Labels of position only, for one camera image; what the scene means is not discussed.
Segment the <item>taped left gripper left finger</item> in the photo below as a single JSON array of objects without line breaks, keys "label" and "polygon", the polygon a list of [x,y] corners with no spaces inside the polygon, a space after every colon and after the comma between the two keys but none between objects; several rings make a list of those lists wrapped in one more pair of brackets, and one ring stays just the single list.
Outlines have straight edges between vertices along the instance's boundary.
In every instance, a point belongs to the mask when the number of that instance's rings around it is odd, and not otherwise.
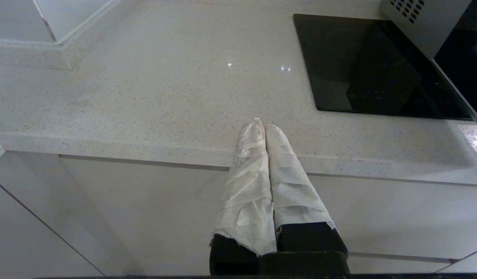
[{"label": "taped left gripper left finger", "polygon": [[266,134],[259,118],[241,129],[210,242],[213,276],[257,274],[277,252]]}]

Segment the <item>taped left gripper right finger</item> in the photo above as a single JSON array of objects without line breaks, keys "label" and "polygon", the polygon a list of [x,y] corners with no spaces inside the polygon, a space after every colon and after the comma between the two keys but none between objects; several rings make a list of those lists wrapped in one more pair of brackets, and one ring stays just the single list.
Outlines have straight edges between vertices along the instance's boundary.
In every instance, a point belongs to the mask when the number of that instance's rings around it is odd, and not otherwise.
[{"label": "taped left gripper right finger", "polygon": [[279,127],[266,127],[266,148],[278,249],[348,254],[332,217]]}]

